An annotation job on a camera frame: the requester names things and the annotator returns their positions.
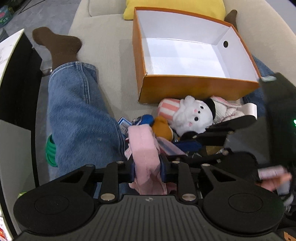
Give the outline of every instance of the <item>brown plush toy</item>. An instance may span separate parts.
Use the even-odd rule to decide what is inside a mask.
[[[168,121],[160,115],[154,119],[152,130],[157,137],[163,137],[168,141],[173,140],[173,131],[168,125]]]
[[[237,11],[234,9],[231,10],[230,13],[226,15],[224,21],[231,23],[235,27],[235,29],[237,30]]]

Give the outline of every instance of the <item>orange box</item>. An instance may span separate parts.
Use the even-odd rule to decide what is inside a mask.
[[[136,7],[133,50],[142,104],[187,95],[237,100],[259,87],[260,73],[244,41],[218,19]]]

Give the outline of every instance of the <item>yellow pillow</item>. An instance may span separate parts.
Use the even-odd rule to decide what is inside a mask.
[[[133,20],[135,7],[159,7],[199,13],[224,21],[223,0],[126,0],[125,20]]]

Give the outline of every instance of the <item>blue jeans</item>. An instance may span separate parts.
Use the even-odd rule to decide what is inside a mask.
[[[262,77],[273,74],[273,72],[261,60],[257,59],[255,56],[253,56],[253,59]],[[243,101],[244,103],[253,103],[257,105],[257,117],[265,115],[263,92],[261,88],[258,88],[257,90],[243,97]]]
[[[60,176],[86,164],[103,168],[126,159],[125,140],[107,112],[95,66],[81,62],[59,66],[50,76],[48,92],[48,115]],[[128,185],[122,184],[120,189],[121,193],[127,192]]]

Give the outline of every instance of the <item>beige sofa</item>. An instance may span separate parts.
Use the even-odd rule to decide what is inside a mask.
[[[224,0],[238,11],[237,26],[249,50],[296,85],[296,36],[265,0]],[[69,35],[82,40],[80,61],[97,67],[99,88],[115,119],[155,114],[156,105],[137,103],[132,21],[123,20],[125,0],[82,0]]]

